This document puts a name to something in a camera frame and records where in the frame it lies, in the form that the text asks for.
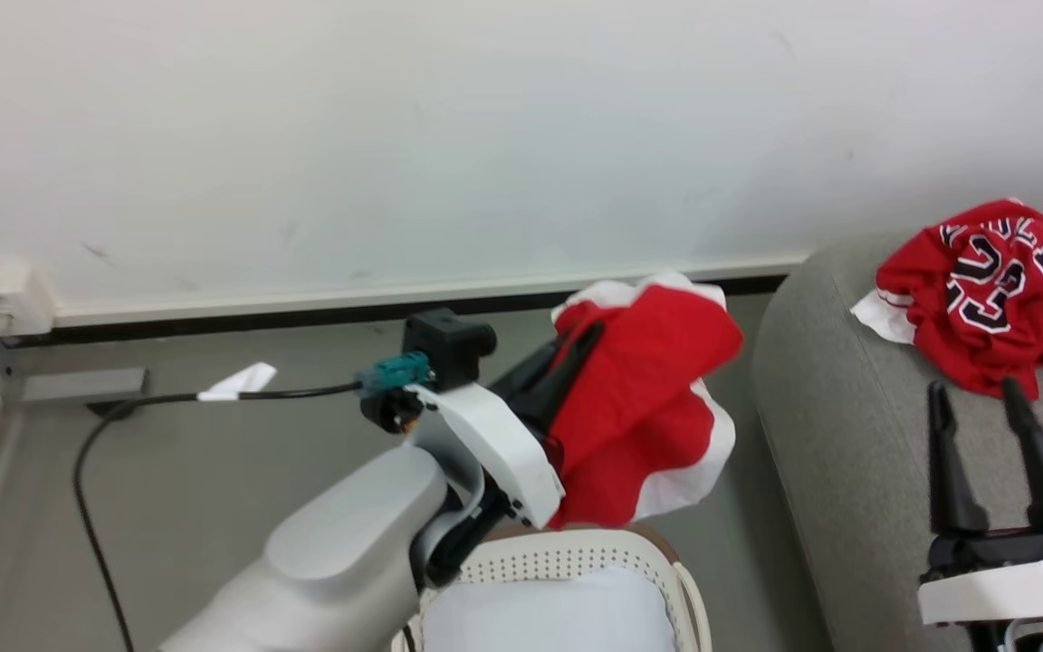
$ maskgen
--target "laundry basket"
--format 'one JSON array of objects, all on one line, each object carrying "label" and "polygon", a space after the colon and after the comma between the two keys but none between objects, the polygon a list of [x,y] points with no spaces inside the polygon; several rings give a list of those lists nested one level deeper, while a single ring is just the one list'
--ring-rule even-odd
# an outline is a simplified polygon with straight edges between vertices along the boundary
[{"label": "laundry basket", "polygon": [[[695,579],[654,530],[634,525],[626,530],[568,529],[563,532],[506,533],[484,541],[461,565],[455,583],[508,583],[567,580],[605,566],[624,566],[655,582],[666,602],[678,652],[711,652],[710,624]],[[417,652],[423,647],[421,615],[439,593],[426,590],[421,612],[409,621]],[[393,639],[393,652],[410,652],[405,636]]]}]

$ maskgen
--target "gray sofa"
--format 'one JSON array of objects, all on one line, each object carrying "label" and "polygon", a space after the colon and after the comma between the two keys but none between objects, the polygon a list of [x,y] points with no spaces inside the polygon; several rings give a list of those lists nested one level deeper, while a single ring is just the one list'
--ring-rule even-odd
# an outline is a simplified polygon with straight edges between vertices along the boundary
[{"label": "gray sofa", "polygon": [[[758,412],[836,652],[967,652],[961,628],[925,628],[927,414],[939,371],[848,309],[909,234],[828,247],[775,293],[754,349]],[[1043,368],[1040,400],[1043,421]],[[1025,525],[1027,490],[1000,403],[951,391],[957,442],[993,527]]]}]

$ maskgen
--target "jersey number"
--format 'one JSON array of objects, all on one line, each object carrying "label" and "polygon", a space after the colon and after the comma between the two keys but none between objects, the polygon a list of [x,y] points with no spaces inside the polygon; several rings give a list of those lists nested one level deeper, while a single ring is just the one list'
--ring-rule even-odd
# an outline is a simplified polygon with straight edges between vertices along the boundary
[{"label": "jersey number", "polygon": [[[1025,291],[1025,265],[1021,261],[1014,260],[1005,266],[1005,271],[997,276],[1000,271],[1000,261],[1002,257],[991,241],[985,236],[972,236],[968,240],[969,246],[976,249],[976,252],[985,260],[957,259],[956,267],[952,269],[948,280],[948,312],[960,311],[961,319],[965,323],[976,327],[988,333],[1005,333],[1009,331],[1009,315],[1005,314],[1005,303],[1010,297]],[[997,276],[997,288],[989,294],[989,300],[981,303],[969,297],[961,288],[956,277],[965,277],[976,285],[985,285],[991,277]]]}]

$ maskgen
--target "black cable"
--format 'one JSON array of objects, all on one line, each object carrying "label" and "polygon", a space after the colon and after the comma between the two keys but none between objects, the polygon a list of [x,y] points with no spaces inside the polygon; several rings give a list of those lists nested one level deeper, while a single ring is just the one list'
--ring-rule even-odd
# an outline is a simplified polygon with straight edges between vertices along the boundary
[{"label": "black cable", "polygon": [[405,644],[409,647],[409,652],[417,652],[417,644],[413,641],[413,628],[405,626],[402,629],[402,634],[405,635]]},{"label": "black cable", "polygon": [[[315,397],[323,395],[340,394],[360,389],[360,382],[345,383],[343,385],[333,385],[328,388],[311,389],[282,389],[273,392],[241,392],[241,401],[282,401],[290,397]],[[87,540],[91,541],[92,553],[95,554],[95,562],[99,565],[99,574],[103,575],[103,583],[106,586],[107,598],[112,599],[112,609],[115,611],[115,620],[120,624],[120,634],[123,635],[123,647],[127,652],[136,649],[131,642],[131,630],[127,628],[127,617],[123,614],[123,606],[120,604],[120,595],[115,590],[115,581],[112,579],[112,571],[103,557],[102,546],[99,546],[99,535],[95,532],[95,524],[91,520],[91,512],[87,509],[87,496],[83,496],[83,466],[87,462],[87,454],[91,453],[92,446],[99,440],[99,435],[103,430],[116,420],[131,413],[135,408],[144,408],[147,405],[163,405],[169,403],[194,403],[199,402],[199,395],[191,394],[164,394],[157,396],[137,397],[117,405],[111,412],[107,412],[102,420],[92,429],[87,439],[79,445],[79,455],[75,458],[75,469],[72,477],[75,490],[75,504],[79,507],[79,520],[82,521],[83,532],[87,532]]]}]

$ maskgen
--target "red jersey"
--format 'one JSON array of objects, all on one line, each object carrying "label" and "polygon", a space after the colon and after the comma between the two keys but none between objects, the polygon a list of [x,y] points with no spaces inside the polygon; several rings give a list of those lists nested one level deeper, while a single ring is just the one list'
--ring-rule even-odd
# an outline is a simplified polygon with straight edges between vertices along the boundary
[{"label": "red jersey", "polygon": [[924,228],[878,269],[876,292],[906,311],[915,327],[912,342],[962,388],[999,396],[1003,377],[1014,376],[1029,397],[1038,397],[1040,212],[1000,199]]}]

